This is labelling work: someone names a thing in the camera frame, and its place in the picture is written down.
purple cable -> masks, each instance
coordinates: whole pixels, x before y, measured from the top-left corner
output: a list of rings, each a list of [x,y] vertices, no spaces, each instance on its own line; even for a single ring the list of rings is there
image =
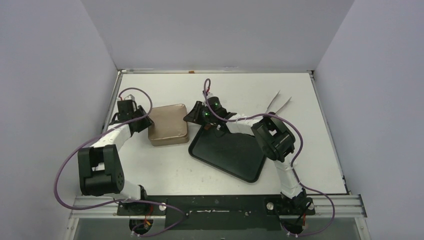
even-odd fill
[[[315,234],[319,234],[319,233],[321,233],[322,231],[324,231],[325,229],[327,229],[332,223],[333,223],[333,221],[334,221],[334,218],[335,218],[335,216],[336,216],[336,209],[335,209],[335,206],[334,206],[334,202],[333,202],[333,200],[327,195],[327,194],[325,194],[325,193],[323,193],[323,192],[321,192],[321,191],[319,191],[319,190],[316,190],[316,189],[313,189],[313,188],[310,188],[310,187],[307,187],[307,186],[305,186],[305,185],[303,185],[303,183],[301,183],[301,180],[299,179],[299,176],[298,176],[298,174],[297,174],[297,172],[296,172],[296,170],[295,170],[295,168],[293,167],[293,164],[295,163],[295,160],[298,158],[298,156],[299,156],[299,154],[301,153],[301,151],[302,151],[302,149],[303,149],[303,147],[304,147],[304,139],[303,139],[303,137],[302,137],[302,134],[301,134],[301,132],[291,123],[291,122],[289,122],[289,121],[287,121],[286,119],[284,119],[284,118],[281,118],[281,117],[279,117],[279,116],[277,116],[277,115],[273,115],[273,114],[269,114],[269,113],[259,113],[259,114],[256,114],[256,115],[253,115],[253,116],[247,116],[247,117],[241,117],[241,118],[238,118],[238,119],[232,119],[232,120],[230,120],[230,119],[225,119],[225,118],[222,118],[222,117],[220,117],[220,116],[218,116],[213,110],[212,110],[212,108],[211,108],[211,105],[209,105],[209,102],[208,102],[208,96],[207,96],[207,89],[210,89],[211,88],[211,80],[209,79],[209,78],[207,78],[205,81],[204,81],[204,84],[203,84],[203,97],[204,97],[204,101],[205,101],[205,103],[206,103],[206,105],[207,105],[207,108],[209,109],[209,111],[217,118],[217,119],[219,119],[219,120],[221,120],[221,121],[224,121],[224,122],[236,122],[236,121],[240,121],[240,120],[251,120],[251,119],[254,119],[254,118],[257,118],[257,117],[270,117],[270,118],[276,118],[276,119],[278,119],[278,120],[280,120],[280,121],[282,121],[283,123],[286,123],[287,125],[289,125],[295,132],[296,132],[296,134],[299,136],[299,141],[300,141],[300,146],[299,146],[299,150],[296,152],[296,154],[294,155],[294,157],[293,157],[293,159],[291,160],[291,162],[290,162],[290,166],[292,167],[292,171],[293,171],[293,174],[294,174],[294,176],[296,177],[296,180],[299,182],[299,185],[300,186],[302,186],[304,189],[307,189],[307,190],[309,190],[309,191],[313,191],[313,192],[316,192],[316,193],[318,193],[318,194],[320,194],[320,195],[322,195],[322,196],[324,196],[324,197],[326,197],[329,201],[330,201],[330,203],[331,203],[331,207],[332,207],[332,216],[331,216],[331,219],[330,219],[330,221],[327,223],[327,225],[325,225],[322,229],[320,229],[320,230],[318,230],[318,231],[314,231],[314,232],[308,232],[308,233],[303,233],[303,234],[299,234],[299,235],[297,235],[298,237],[305,237],[305,236],[310,236],[310,235],[315,235]]]
[[[65,161],[62,163],[62,165],[60,166],[60,168],[59,168],[59,170],[57,171],[57,174],[56,174],[56,178],[54,179],[54,188],[53,188],[53,193],[54,193],[54,197],[56,198],[56,200],[57,200],[57,202],[60,204],[60,205],[62,205],[63,207],[65,207],[65,208],[67,208],[67,209],[71,209],[71,210],[87,210],[87,209],[94,209],[94,208],[97,208],[97,207],[101,207],[101,206],[104,206],[104,205],[108,205],[108,204],[112,204],[112,203],[117,203],[117,202],[120,202],[120,201],[125,201],[125,199],[114,199],[114,200],[110,200],[110,201],[106,201],[106,202],[103,202],[103,203],[100,203],[100,204],[97,204],[97,205],[93,205],[93,206],[84,206],[84,207],[75,207],[75,206],[71,206],[71,205],[68,205],[68,204],[66,204],[60,197],[59,197],[59,193],[58,193],[58,182],[59,182],[59,177],[61,176],[61,173],[62,173],[62,171],[64,170],[64,168],[65,168],[65,166],[66,166],[66,164],[71,160],[71,158],[80,150],[80,149],[82,149],[83,147],[85,147],[86,145],[88,145],[88,144],[90,144],[90,143],[92,143],[92,142],[94,142],[94,141],[97,141],[98,139],[100,139],[100,138],[102,138],[102,137],[104,137],[105,135],[107,135],[108,133],[110,133],[110,132],[112,132],[112,131],[114,131],[115,129],[118,129],[118,128],[120,128],[120,127],[122,127],[122,126],[124,126],[124,125],[126,125],[126,124],[129,124],[129,123],[132,123],[132,122],[135,122],[135,121],[138,121],[138,120],[141,120],[141,119],[144,119],[145,117],[147,117],[151,112],[152,112],[152,108],[153,108],[153,103],[152,103],[152,99],[150,98],[150,96],[145,92],[145,91],[143,91],[143,90],[141,90],[141,89],[139,89],[139,88],[136,88],[136,87],[128,87],[128,88],[125,88],[124,90],[122,90],[120,93],[119,93],[119,95],[118,95],[118,97],[121,97],[121,95],[124,93],[124,92],[126,92],[126,91],[128,91],[128,90],[137,90],[137,91],[140,91],[140,92],[142,92],[146,97],[147,97],[147,99],[148,99],[148,101],[149,101],[149,103],[150,103],[150,108],[149,108],[149,110],[148,110],[148,112],[144,115],[144,116],[141,116],[141,117],[137,117],[137,118],[134,118],[134,119],[131,119],[131,120],[128,120],[128,121],[125,121],[125,122],[123,122],[123,123],[121,123],[121,124],[119,124],[119,125],[117,125],[116,127],[114,127],[114,128],[111,128],[111,129],[109,129],[109,130],[107,130],[107,131],[105,131],[104,133],[102,133],[102,134],[100,134],[100,135],[98,135],[98,136],[95,136],[95,137],[93,137],[93,138],[91,138],[90,140],[88,140],[88,141],[86,141],[86,142],[84,142],[83,144],[81,144],[80,146],[78,146],[66,159],[65,159]],[[153,234],[149,234],[149,235],[143,235],[143,237],[151,237],[151,236],[156,236],[156,235],[158,235],[158,234],[161,234],[161,233],[163,233],[163,232],[165,232],[166,230],[168,230],[168,229],[171,229],[171,228],[173,228],[174,226],[176,226],[177,224],[179,224],[179,223],[181,223],[184,219],[185,219],[185,217],[186,217],[186,214],[181,210],[181,209],[179,209],[179,208],[177,208],[177,207],[175,207],[175,206],[171,206],[171,205],[168,205],[168,204],[164,204],[164,203],[160,203],[160,202],[155,202],[155,201],[147,201],[147,200],[132,200],[132,199],[130,199],[130,201],[132,201],[132,202],[137,202],[137,203],[145,203],[145,204],[153,204],[153,205],[160,205],[160,206],[165,206],[165,207],[168,207],[168,208],[171,208],[171,209],[174,209],[174,210],[177,210],[178,212],[180,212],[180,213],[182,213],[183,214],[183,218],[181,218],[181,220],[179,220],[179,221],[177,221],[176,223],[174,223],[174,224],[172,224],[172,225],[170,225],[170,226],[168,226],[168,227],[166,227],[165,229],[163,229],[163,230],[161,230],[161,231],[159,231],[159,232],[157,232],[157,233],[153,233]]]

